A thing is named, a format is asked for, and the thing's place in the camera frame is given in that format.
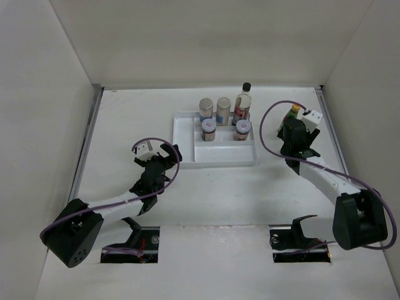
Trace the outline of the red lid pink jar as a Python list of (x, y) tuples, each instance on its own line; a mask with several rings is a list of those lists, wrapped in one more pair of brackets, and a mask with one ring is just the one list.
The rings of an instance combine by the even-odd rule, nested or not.
[(241, 119), (236, 123), (234, 140), (245, 141), (248, 138), (251, 129), (251, 123), (247, 119)]

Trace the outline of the blue label spice jar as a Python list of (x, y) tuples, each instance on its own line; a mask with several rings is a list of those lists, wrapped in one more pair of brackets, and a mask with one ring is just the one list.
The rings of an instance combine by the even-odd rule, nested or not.
[(213, 118), (213, 100), (210, 98), (203, 98), (199, 102), (199, 120), (203, 122), (205, 119)]

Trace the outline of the tall dark soy sauce bottle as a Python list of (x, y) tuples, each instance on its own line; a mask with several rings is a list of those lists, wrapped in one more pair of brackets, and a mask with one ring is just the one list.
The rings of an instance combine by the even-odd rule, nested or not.
[(251, 90), (251, 84), (245, 82), (242, 85), (242, 92), (236, 97), (234, 115), (232, 117), (232, 124), (235, 126), (236, 123), (242, 119), (247, 119), (249, 116), (249, 110), (251, 107), (251, 96), (249, 94)]

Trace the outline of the pink label spice jar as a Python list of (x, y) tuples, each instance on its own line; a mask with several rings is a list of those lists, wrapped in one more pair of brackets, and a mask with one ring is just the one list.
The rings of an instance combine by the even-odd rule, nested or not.
[(217, 100), (216, 123), (218, 126), (227, 126), (231, 112), (231, 101), (227, 97)]

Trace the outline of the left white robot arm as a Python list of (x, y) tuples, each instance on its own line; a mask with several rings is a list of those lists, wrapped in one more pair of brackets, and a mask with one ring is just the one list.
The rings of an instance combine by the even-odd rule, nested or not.
[(133, 187), (120, 196), (98, 203), (84, 202), (79, 198), (70, 201), (59, 216), (40, 233), (42, 243), (68, 268), (81, 264), (88, 254), (101, 248), (100, 232), (107, 225), (124, 221), (129, 227), (119, 233), (120, 244), (108, 244), (110, 252), (141, 256), (134, 249), (140, 242), (141, 227), (135, 217), (146, 214), (173, 182), (166, 173), (178, 169), (183, 160), (178, 145), (160, 140), (163, 156), (151, 151), (150, 139), (142, 139), (133, 147), (134, 162), (144, 171)]

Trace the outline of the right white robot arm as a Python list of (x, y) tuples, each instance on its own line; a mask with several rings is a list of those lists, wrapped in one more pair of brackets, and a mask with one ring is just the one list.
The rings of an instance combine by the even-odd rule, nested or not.
[(319, 134), (309, 132), (300, 119), (290, 117), (283, 123), (278, 137), (283, 140), (281, 155), (299, 176), (316, 186), (335, 206), (332, 233), (345, 250), (367, 246), (388, 237), (384, 207), (378, 194), (328, 171), (321, 155), (311, 149)]

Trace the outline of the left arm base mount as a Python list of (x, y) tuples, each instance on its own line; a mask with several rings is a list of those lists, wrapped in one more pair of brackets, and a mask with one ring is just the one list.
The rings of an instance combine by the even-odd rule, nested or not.
[(159, 258), (161, 228), (139, 225), (126, 217), (108, 232), (101, 248), (102, 264), (156, 264)]

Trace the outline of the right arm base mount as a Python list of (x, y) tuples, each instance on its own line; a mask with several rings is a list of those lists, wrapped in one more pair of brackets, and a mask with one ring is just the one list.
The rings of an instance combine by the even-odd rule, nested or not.
[(293, 219), (291, 224), (269, 225), (269, 245), (274, 263), (331, 262), (328, 245), (333, 242), (304, 235), (301, 222), (316, 217), (306, 215)]

